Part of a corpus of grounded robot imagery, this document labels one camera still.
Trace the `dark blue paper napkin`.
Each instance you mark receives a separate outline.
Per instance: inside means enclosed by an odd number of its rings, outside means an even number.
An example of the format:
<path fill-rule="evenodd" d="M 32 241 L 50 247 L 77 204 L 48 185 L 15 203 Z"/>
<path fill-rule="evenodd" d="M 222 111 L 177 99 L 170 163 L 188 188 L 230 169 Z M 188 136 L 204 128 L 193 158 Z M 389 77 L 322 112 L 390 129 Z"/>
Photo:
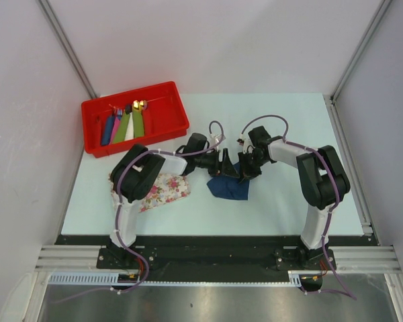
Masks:
<path fill-rule="evenodd" d="M 250 181 L 240 181 L 239 178 L 219 175 L 207 182 L 211 194 L 220 199 L 232 201 L 247 201 L 249 198 Z"/>

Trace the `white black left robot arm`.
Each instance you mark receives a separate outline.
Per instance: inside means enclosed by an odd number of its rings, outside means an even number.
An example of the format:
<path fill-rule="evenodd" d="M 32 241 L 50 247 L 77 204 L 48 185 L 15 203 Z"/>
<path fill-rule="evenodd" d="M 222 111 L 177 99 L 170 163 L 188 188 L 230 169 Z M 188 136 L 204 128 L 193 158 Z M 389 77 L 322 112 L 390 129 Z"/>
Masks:
<path fill-rule="evenodd" d="M 187 176 L 201 168 L 212 177 L 239 177 L 228 150 L 218 148 L 222 139 L 223 136 L 217 136 L 211 145 L 205 135 L 193 133 L 185 145 L 173 152 L 150 150 L 136 144 L 118 162 L 109 176 L 116 211 L 114 230 L 110 234 L 111 242 L 117 246 L 111 253 L 115 264 L 127 268 L 134 263 L 135 252 L 129 246 L 136 241 L 136 212 L 160 174 Z"/>

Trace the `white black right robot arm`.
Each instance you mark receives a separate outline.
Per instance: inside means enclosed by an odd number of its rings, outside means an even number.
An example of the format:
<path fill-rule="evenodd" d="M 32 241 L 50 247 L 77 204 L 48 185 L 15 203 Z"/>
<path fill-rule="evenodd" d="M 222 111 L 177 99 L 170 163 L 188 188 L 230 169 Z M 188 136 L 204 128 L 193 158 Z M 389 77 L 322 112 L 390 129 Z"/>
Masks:
<path fill-rule="evenodd" d="M 300 187 L 308 204 L 306 222 L 296 249 L 297 263 L 312 269 L 327 249 L 328 230 L 333 211 L 351 190 L 351 184 L 334 147 L 315 149 L 272 137 L 263 126 L 240 134 L 238 153 L 241 181 L 261 175 L 261 167 L 270 163 L 284 163 L 298 171 Z"/>

